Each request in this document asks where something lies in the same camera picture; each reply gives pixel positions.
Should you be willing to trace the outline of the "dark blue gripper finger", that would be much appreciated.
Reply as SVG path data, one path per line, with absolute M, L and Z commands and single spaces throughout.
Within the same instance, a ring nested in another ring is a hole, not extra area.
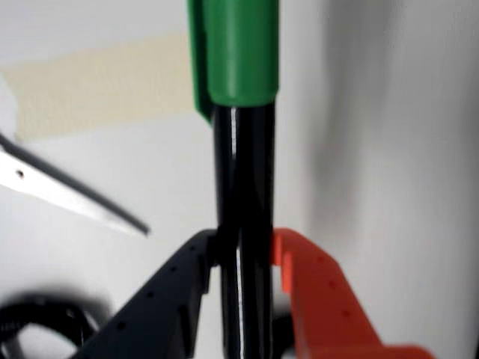
M 215 237 L 203 230 L 189 239 L 76 356 L 193 358 Z

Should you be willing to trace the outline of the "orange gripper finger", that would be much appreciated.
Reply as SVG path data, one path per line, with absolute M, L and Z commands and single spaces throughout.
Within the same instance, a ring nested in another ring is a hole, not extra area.
M 298 358 L 431 358 L 419 346 L 384 344 L 338 262 L 295 230 L 275 229 L 271 263 L 290 296 Z

